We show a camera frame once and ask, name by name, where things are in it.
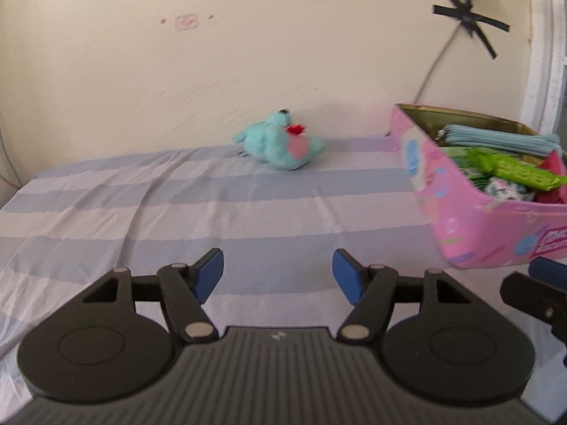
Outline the floral small coin pouch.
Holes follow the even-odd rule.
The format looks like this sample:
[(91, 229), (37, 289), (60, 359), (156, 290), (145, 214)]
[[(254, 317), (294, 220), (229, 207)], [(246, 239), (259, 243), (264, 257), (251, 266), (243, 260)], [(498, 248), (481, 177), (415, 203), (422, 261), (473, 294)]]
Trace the floral small coin pouch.
[(484, 193), (498, 200), (522, 200), (531, 202), (534, 192), (522, 184), (503, 180), (499, 177), (490, 177)]

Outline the teal plush teddy bear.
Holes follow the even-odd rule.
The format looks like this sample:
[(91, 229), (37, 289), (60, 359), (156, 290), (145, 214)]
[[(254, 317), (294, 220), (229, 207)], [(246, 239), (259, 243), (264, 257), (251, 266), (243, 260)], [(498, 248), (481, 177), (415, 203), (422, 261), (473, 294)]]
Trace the teal plush teddy bear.
[(288, 109), (246, 127), (232, 141), (249, 157), (283, 171), (302, 168), (325, 149), (323, 139), (305, 136), (305, 126), (292, 122)]

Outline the light teal fabric pouch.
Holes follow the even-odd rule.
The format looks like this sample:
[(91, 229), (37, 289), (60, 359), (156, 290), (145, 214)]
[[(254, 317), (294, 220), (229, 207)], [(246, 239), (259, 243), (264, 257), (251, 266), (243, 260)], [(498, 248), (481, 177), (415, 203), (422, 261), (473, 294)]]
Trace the light teal fabric pouch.
[(564, 154), (556, 134), (514, 134), (463, 125), (447, 125), (437, 133), (435, 141), (450, 147), (483, 147), (534, 157), (547, 157), (552, 151), (556, 151), (561, 157)]

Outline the pink macaron biscuit tin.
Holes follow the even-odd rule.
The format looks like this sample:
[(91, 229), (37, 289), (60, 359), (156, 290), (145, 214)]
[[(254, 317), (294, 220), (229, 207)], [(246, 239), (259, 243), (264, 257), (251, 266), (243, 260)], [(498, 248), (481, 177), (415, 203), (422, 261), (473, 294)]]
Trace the pink macaron biscuit tin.
[(464, 269), (565, 258), (565, 205), (497, 200), (475, 187), (435, 141), (452, 124), (532, 134), (519, 122), (465, 110), (415, 104), (392, 109), (390, 134), (443, 257)]

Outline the striped blue bed sheet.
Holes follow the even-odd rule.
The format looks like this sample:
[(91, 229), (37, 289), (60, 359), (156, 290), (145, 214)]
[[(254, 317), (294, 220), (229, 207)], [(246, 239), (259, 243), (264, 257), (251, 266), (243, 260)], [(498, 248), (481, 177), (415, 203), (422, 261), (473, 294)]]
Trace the striped blue bed sheet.
[[(210, 249), (219, 338), (179, 342), (158, 270)], [(398, 272), (378, 341), (336, 338), (337, 249)], [(448, 262), (396, 139), (290, 173), (231, 146), (50, 170), (1, 211), (2, 422), (562, 424), (566, 361), (542, 361), (564, 344), (500, 296), (532, 259)]]

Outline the black tape cross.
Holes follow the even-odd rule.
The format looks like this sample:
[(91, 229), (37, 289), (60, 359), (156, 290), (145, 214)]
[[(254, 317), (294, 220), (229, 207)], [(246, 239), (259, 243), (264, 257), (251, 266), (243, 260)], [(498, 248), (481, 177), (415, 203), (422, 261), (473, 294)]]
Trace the black tape cross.
[(451, 7), (433, 5), (432, 13), (437, 16), (445, 16), (457, 20), (459, 22), (459, 26), (466, 31), (469, 37), (473, 38), (474, 36), (476, 36), (479, 41), (482, 42), (482, 45), (488, 52), (490, 58), (492, 58), (492, 60), (495, 60), (498, 57), (498, 53), (489, 41), (485, 32), (483, 32), (479, 23), (486, 24), (506, 33), (510, 31), (510, 26), (500, 20), (488, 16), (483, 16), (479, 13), (474, 12), (474, 5), (472, 3), (472, 0), (448, 1), (451, 3)]

